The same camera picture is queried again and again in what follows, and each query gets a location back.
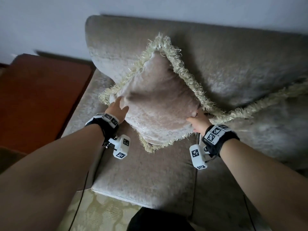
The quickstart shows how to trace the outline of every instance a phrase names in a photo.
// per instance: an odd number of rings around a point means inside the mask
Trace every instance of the red-brown wooden surface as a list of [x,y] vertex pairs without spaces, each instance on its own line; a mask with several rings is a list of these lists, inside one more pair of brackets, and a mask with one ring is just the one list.
[[15,58],[0,76],[0,146],[29,154],[59,138],[91,76],[85,64]]

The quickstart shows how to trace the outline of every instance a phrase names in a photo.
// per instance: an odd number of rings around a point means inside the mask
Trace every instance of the wall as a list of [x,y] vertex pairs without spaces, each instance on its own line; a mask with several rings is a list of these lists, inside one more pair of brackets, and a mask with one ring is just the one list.
[[0,63],[44,51],[90,59],[89,15],[108,14],[308,34],[308,0],[0,0]]

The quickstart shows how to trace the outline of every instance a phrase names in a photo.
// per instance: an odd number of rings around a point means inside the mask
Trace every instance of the forearm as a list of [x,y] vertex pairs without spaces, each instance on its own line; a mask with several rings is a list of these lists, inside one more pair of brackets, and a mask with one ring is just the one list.
[[41,147],[0,175],[2,227],[54,230],[103,142],[100,127],[89,125]]
[[221,158],[273,230],[307,230],[308,180],[236,139]]

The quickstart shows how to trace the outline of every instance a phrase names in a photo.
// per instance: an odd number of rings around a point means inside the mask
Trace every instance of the cream fringe trim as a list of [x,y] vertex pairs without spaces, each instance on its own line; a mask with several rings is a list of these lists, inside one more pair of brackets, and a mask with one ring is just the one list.
[[[277,104],[282,100],[285,100],[289,97],[297,97],[300,94],[304,94],[308,92],[308,80],[306,80],[302,84],[293,84],[288,88],[283,88],[276,93],[270,94],[268,97],[256,101],[246,108],[238,108],[231,112],[223,112],[221,109],[217,108],[215,104],[210,101],[206,96],[202,89],[201,84],[197,83],[194,79],[194,76],[188,72],[186,68],[184,68],[184,63],[180,59],[180,49],[174,47],[171,44],[171,40],[169,37],[164,37],[162,34],[159,34],[154,41],[148,43],[146,50],[138,57],[138,61],[134,63],[134,66],[130,68],[130,72],[126,74],[125,77],[122,78],[122,81],[119,84],[114,85],[111,88],[107,88],[103,93],[99,95],[99,99],[104,104],[109,105],[109,97],[112,94],[116,94],[124,85],[129,81],[131,77],[134,76],[136,72],[143,69],[143,65],[151,58],[151,54],[154,51],[160,51],[166,55],[168,60],[172,63],[173,71],[179,74],[180,78],[182,78],[187,86],[195,93],[196,97],[200,101],[203,110],[206,110],[210,114],[214,115],[215,118],[211,119],[214,124],[221,124],[228,121],[231,121],[235,118],[249,118],[252,114],[270,106],[273,104]],[[148,152],[154,152],[157,149],[168,147],[172,145],[175,141],[184,139],[191,135],[191,133],[182,136],[179,139],[170,141],[163,145],[151,145],[139,134],[139,139],[145,150]]]

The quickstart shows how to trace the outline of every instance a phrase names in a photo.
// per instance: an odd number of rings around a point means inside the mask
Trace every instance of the person's leg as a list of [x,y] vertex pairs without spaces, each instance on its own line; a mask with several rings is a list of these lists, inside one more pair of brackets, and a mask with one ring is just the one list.
[[143,230],[195,231],[185,217],[164,211],[142,207],[128,224],[127,231]]

